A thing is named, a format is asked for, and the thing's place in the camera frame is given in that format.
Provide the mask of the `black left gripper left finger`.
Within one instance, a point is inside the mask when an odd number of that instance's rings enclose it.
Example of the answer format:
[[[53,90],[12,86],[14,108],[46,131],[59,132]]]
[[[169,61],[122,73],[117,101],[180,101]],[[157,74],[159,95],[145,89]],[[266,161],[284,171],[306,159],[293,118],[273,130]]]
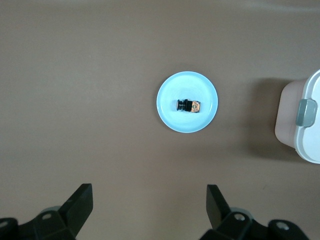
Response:
[[[93,210],[93,187],[80,187],[62,206],[43,210],[32,220],[19,224],[13,217],[0,219],[2,240],[75,240]]]

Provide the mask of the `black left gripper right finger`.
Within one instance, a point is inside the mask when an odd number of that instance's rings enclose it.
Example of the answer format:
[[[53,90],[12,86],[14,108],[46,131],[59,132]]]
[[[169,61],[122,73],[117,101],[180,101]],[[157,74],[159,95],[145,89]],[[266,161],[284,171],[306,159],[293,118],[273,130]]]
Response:
[[[267,226],[258,223],[250,212],[230,207],[215,184],[206,188],[206,212],[211,224],[202,240],[308,240],[293,222],[271,220]]]

